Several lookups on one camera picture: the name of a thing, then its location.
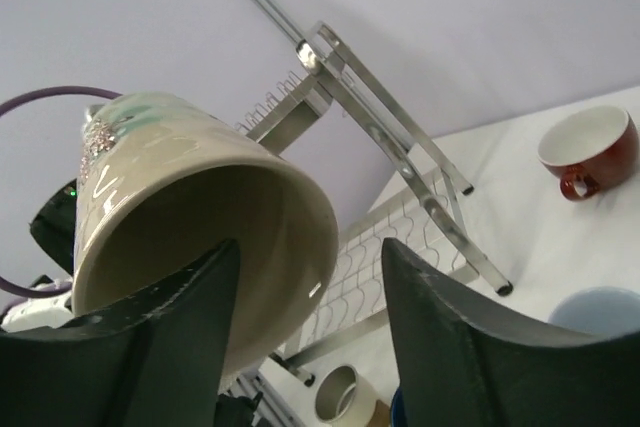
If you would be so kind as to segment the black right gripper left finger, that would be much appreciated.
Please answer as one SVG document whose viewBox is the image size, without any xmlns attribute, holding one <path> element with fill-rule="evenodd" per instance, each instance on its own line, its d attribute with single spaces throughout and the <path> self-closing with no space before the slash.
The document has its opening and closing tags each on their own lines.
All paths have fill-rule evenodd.
<svg viewBox="0 0 640 427">
<path fill-rule="evenodd" d="M 237 425 L 218 390 L 238 278 L 225 241 L 60 328 L 2 334 L 2 425 Z"/>
</svg>

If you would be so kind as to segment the light blue mug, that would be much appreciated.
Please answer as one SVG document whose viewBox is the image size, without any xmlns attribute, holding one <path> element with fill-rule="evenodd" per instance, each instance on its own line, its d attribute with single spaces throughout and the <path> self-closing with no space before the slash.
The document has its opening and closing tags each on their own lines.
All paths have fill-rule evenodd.
<svg viewBox="0 0 640 427">
<path fill-rule="evenodd" d="M 596 336 L 620 336 L 639 330 L 639 294 L 618 287 L 596 287 L 565 298 L 548 323 Z"/>
</svg>

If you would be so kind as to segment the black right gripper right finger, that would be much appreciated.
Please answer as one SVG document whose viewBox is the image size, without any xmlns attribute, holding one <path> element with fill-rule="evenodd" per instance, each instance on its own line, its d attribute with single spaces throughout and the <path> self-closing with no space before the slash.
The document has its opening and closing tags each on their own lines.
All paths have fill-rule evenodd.
<svg viewBox="0 0 640 427">
<path fill-rule="evenodd" d="M 411 426 L 636 426 L 639 335 L 593 336 L 505 307 L 395 238 L 382 272 Z"/>
</svg>

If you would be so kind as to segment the tall beige floral mug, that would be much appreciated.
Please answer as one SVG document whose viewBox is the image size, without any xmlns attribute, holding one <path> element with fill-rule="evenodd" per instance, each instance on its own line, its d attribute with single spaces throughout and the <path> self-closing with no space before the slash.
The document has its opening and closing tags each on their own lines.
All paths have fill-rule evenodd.
<svg viewBox="0 0 640 427">
<path fill-rule="evenodd" d="M 77 182 L 72 308 L 105 307 L 226 239 L 240 247 L 223 371 L 283 344 L 333 275 L 338 226 L 302 170 L 167 93 L 124 95 L 87 116 Z"/>
</svg>

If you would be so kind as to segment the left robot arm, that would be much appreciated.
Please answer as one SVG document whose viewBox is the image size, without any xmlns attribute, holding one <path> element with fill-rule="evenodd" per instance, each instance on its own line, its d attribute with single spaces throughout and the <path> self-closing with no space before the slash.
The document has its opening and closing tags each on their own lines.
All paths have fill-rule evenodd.
<svg viewBox="0 0 640 427">
<path fill-rule="evenodd" d="M 3 279 L 1 289 L 16 298 L 1 309 L 2 331 L 57 328 L 71 320 L 77 196 L 76 182 L 72 180 L 44 204 L 29 226 L 33 240 L 65 276 L 53 279 L 41 275 L 28 287 Z"/>
</svg>

